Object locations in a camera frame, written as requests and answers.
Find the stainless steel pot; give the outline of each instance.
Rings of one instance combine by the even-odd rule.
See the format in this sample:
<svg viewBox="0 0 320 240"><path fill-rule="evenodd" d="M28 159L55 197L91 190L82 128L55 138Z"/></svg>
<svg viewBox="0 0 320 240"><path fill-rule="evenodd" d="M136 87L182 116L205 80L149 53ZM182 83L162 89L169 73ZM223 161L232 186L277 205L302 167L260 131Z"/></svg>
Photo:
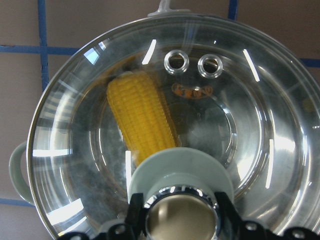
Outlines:
<svg viewBox="0 0 320 240"><path fill-rule="evenodd" d="M266 34L180 13L97 37L43 93L27 141L33 199L23 183L15 185L53 237L69 231L92 237L105 221L126 214L136 164L106 91L127 72L157 76L179 146L225 167L243 218L276 233L297 225L320 233L319 85Z"/></svg>

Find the tiled surface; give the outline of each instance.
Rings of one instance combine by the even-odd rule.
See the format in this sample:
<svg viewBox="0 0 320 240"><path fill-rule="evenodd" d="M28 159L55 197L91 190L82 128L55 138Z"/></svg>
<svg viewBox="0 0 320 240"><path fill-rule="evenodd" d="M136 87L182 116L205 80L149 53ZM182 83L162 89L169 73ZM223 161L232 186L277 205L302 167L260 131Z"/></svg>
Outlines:
<svg viewBox="0 0 320 240"><path fill-rule="evenodd" d="M0 1L0 239L49 240L34 207L17 206L22 200L8 174L12 150L26 140L30 122L41 95L38 2ZM49 54L48 77L70 57L66 47L80 48L91 39L121 24L144 18L158 8L157 0L47 0L46 38L48 47L61 47ZM320 59L319 0L231 0L237 20L251 25L291 49L298 57ZM228 0L176 0L176 7L194 13L227 18ZM1 46L21 45L28 53L5 53ZM310 67L320 82L320 67ZM22 171L26 172L25 162Z"/></svg>

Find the transparent lid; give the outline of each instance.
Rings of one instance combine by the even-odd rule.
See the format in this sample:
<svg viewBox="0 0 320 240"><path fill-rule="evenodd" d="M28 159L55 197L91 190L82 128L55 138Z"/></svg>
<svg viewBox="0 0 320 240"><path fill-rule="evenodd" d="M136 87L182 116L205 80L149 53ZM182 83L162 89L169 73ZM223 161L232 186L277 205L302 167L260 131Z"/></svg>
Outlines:
<svg viewBox="0 0 320 240"><path fill-rule="evenodd" d="M226 168L244 219L320 232L319 96L291 52L240 23L178 14L116 28L62 67L36 110L39 214L55 237L92 237L126 215L135 168L181 146Z"/></svg>

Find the yellow corn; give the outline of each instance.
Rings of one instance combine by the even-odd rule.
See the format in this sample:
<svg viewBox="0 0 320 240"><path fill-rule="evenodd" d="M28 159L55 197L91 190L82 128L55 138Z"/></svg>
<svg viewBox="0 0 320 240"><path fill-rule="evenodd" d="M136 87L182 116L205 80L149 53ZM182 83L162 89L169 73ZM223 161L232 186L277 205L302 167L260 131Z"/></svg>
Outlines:
<svg viewBox="0 0 320 240"><path fill-rule="evenodd" d="M137 166L148 156L178 145L158 81L146 72L128 73L112 80L106 91L110 108Z"/></svg>

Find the brand logo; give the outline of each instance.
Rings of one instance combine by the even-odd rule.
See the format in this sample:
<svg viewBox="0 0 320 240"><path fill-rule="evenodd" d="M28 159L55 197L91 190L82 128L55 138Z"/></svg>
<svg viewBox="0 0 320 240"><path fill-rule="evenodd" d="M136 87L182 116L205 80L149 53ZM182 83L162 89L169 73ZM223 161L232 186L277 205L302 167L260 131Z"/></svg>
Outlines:
<svg viewBox="0 0 320 240"><path fill-rule="evenodd" d="M179 97L186 99L203 99L206 97L210 97L214 92L213 87L209 85L192 88L176 82L172 85L171 90Z"/></svg>

